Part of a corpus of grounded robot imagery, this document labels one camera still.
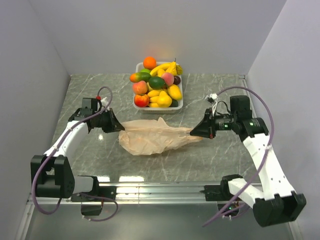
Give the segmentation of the translucent orange plastic bag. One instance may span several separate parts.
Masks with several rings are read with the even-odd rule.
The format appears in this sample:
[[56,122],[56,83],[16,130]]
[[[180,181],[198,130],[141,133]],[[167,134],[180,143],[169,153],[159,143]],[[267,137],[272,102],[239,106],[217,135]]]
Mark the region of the translucent orange plastic bag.
[[190,135],[188,127],[172,127],[162,117],[123,122],[125,130],[118,134],[118,142],[133,156],[150,156],[176,150],[203,138]]

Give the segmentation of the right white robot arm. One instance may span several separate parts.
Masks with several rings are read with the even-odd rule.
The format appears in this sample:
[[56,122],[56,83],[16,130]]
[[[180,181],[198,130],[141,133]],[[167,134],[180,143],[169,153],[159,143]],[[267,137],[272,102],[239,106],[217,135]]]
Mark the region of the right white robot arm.
[[218,131],[234,132],[249,152],[262,187],[257,189],[239,174],[227,175],[220,182],[220,195],[224,200],[241,200],[247,204],[261,227],[295,221],[307,204],[306,198],[286,178],[268,143],[271,136],[265,122],[253,117],[250,98],[231,96],[230,109],[222,114],[216,112],[215,97],[214,94],[207,97],[213,106],[206,109],[190,135],[213,139]]

